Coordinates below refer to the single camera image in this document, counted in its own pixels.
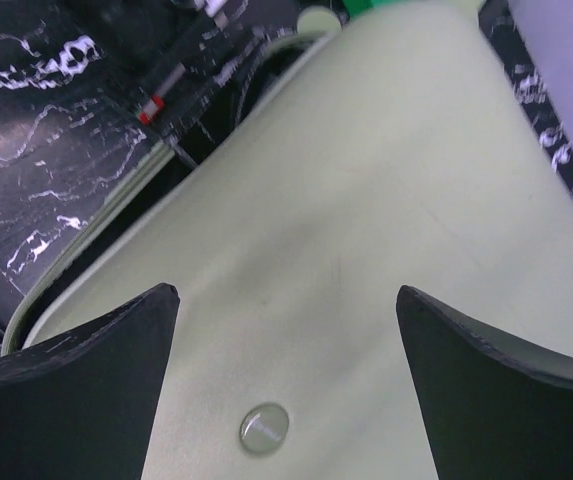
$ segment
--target red marking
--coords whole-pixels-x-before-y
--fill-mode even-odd
[[[139,121],[142,122],[144,125],[150,125],[151,123],[150,117],[145,113],[141,113],[139,115]]]
[[[160,109],[164,108],[164,100],[159,95],[153,95],[151,100],[157,105]]]

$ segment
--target round metal button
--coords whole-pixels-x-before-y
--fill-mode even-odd
[[[253,408],[239,431],[242,445],[256,455],[277,450],[288,432],[288,413],[279,405],[266,403]]]
[[[330,8],[312,6],[299,14],[297,19],[297,33],[329,33],[339,32],[342,23]]]

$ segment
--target black marble floor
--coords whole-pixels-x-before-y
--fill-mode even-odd
[[[515,98],[526,113],[540,146],[573,199],[573,148],[549,98],[546,83],[528,53],[506,1],[488,0],[485,9],[490,16],[481,22],[482,30],[504,64]]]
[[[225,12],[269,42],[320,4],[348,19],[339,0],[229,0]],[[58,0],[0,0],[0,338],[19,301],[158,140],[200,163],[229,135],[235,123],[222,118],[234,117],[228,97],[247,59],[236,52],[208,88],[190,86],[185,100],[204,106],[197,114],[149,129],[107,95],[114,66]]]

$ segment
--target green object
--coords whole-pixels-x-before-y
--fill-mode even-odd
[[[371,8],[386,5],[388,3],[398,3],[400,1],[403,0],[344,0],[344,5],[346,6],[346,10],[348,10],[350,16],[355,17]]]

